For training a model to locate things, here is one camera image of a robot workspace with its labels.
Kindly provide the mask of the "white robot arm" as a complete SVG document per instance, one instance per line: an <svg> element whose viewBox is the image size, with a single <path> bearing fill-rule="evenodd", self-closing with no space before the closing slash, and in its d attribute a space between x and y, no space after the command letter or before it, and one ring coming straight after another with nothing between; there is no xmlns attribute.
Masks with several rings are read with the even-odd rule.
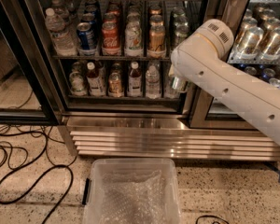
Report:
<svg viewBox="0 0 280 224"><path fill-rule="evenodd" d="M280 146L280 89L221 60L233 40L226 23L206 21L172 51L171 73L218 98Z"/></svg>

